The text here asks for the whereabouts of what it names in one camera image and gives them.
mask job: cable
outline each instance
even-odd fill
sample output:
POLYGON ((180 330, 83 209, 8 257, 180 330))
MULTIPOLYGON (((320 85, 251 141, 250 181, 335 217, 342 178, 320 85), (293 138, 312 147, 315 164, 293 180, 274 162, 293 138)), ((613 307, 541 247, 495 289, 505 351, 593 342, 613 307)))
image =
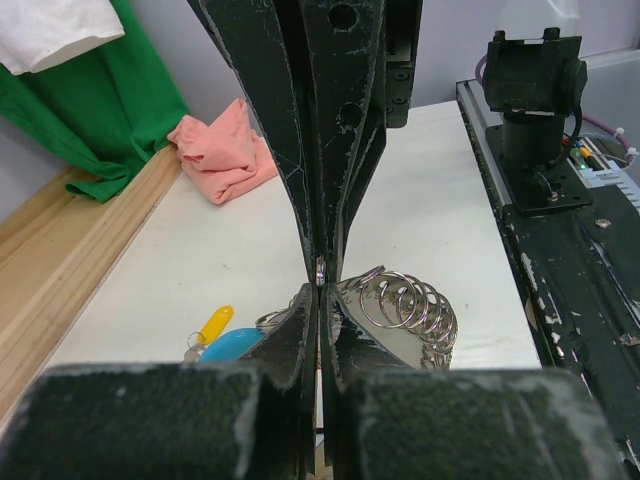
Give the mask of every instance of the cable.
POLYGON ((480 61, 478 62, 478 64, 476 65, 476 80, 478 81, 478 83, 480 85, 482 85, 482 67, 484 67, 484 64, 487 63, 487 56, 485 55, 484 57, 482 57, 480 59, 480 61))
POLYGON ((624 163, 626 166, 624 168, 621 168, 620 170, 626 170, 627 168, 629 168, 631 166, 631 164, 634 162, 635 158, 632 160, 627 160, 624 158, 620 158, 620 157, 616 157, 615 155, 608 155, 606 153, 594 153, 593 154, 594 157, 604 157, 604 158, 610 158, 611 160, 615 160, 616 162, 622 162, 624 163))
MULTIPOLYGON (((563 145, 565 145, 565 146, 566 146, 566 145, 568 145, 568 143, 569 143, 569 138, 568 138, 568 137, 569 137, 569 135, 567 135, 566 133, 565 133, 564 135, 565 135, 565 137, 567 137, 567 138, 563 138, 563 139, 562 139, 562 143, 563 143, 563 145)), ((578 141, 576 142, 576 146, 575 146, 575 148, 577 148, 577 149, 580 151, 580 153, 582 154, 582 156, 583 156, 585 159, 589 159, 590 157, 593 157, 593 152, 592 152, 589 148, 587 148, 587 147, 584 145, 584 143, 582 143, 582 138, 583 138, 583 136, 582 136, 582 135, 580 135, 580 136, 578 137, 578 141)))
POLYGON ((566 145, 562 149, 562 152, 560 153, 560 155, 558 155, 555 160, 552 160, 550 162, 551 165, 555 165, 556 163, 569 158, 569 155, 571 155, 571 150, 573 149, 576 142, 578 141, 578 137, 580 136, 580 130, 582 130, 582 107, 580 105, 578 105, 573 110, 573 116, 576 119, 576 125, 575 127, 573 127, 573 133, 569 137, 569 141, 566 143, 566 145))
MULTIPOLYGON (((633 161, 636 159, 636 157, 638 156, 638 151, 633 148, 633 147, 626 147, 626 145, 628 145, 628 140, 626 139, 626 137, 624 138, 624 142, 623 143, 621 141, 621 137, 623 137, 624 134, 618 135, 617 138, 613 138, 613 140, 616 140, 620 143, 620 145, 622 146, 623 149, 626 148, 625 150, 625 163, 627 164, 632 164, 633 161)), ((607 134, 607 135, 603 135, 601 133, 581 133, 580 134, 580 138, 597 138, 598 140, 612 140, 612 136, 607 134)))
POLYGON ((548 197, 553 196, 553 188, 551 188, 551 184, 549 183, 549 179, 544 176, 542 172, 538 172, 534 175, 534 178, 540 179, 540 185, 543 186, 548 193, 548 197))
POLYGON ((585 122, 590 123, 594 127, 599 128, 603 132, 608 133, 613 138, 615 138, 618 142, 620 142, 620 145, 622 145, 622 148, 624 148, 625 152, 627 152, 626 153, 627 156, 629 155, 635 156, 637 154, 637 152, 634 153, 635 149, 631 146, 631 142, 629 141, 627 136, 624 134, 624 129, 613 128, 611 125, 608 125, 605 122, 598 120, 597 118, 594 118, 590 115, 584 115, 583 118, 585 122))

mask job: screw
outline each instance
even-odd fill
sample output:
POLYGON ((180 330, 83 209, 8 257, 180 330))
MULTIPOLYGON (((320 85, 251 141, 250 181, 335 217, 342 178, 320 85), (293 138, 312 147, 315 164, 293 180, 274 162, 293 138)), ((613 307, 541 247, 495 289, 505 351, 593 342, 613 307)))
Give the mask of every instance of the screw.
POLYGON ((399 81, 403 81, 409 78, 409 74, 407 72, 398 72, 393 76, 393 78, 399 81))
POLYGON ((600 228, 607 228, 611 226, 611 222, 606 218, 599 218, 598 220, 596 220, 596 225, 600 228))

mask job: bolt hole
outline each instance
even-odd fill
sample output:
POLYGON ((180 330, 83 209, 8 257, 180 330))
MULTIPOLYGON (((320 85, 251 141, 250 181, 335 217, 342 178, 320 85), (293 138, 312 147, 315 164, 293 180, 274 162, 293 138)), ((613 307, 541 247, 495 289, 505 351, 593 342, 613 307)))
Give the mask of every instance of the bolt hole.
POLYGON ((340 109, 340 123, 347 128, 355 128, 362 120, 362 110, 355 103, 345 103, 340 109))
POLYGON ((358 21, 358 14, 349 5, 341 3, 329 11, 329 21, 337 30, 346 32, 358 21))

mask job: green cloth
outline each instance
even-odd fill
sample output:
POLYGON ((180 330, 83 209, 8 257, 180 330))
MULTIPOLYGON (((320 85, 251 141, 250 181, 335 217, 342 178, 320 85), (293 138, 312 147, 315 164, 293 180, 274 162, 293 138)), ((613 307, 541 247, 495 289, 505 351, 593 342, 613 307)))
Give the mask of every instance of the green cloth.
POLYGON ((98 176, 67 190, 100 202, 127 186, 188 113, 129 1, 112 4, 124 37, 40 73, 13 76, 0 65, 0 114, 98 176))

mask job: key ring pile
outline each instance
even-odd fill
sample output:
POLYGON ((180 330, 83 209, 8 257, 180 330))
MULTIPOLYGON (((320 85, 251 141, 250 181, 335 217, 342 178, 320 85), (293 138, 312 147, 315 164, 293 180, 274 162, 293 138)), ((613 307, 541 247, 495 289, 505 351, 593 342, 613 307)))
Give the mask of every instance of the key ring pile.
MULTIPOLYGON (((422 368, 449 368, 453 345, 458 337, 458 321, 449 300, 431 285, 411 275, 387 271, 380 265, 340 282, 338 287, 352 315, 357 313, 355 304, 374 327, 400 329, 419 338, 422 368)), ((265 330, 274 327, 287 310, 259 318, 256 327, 265 330)))

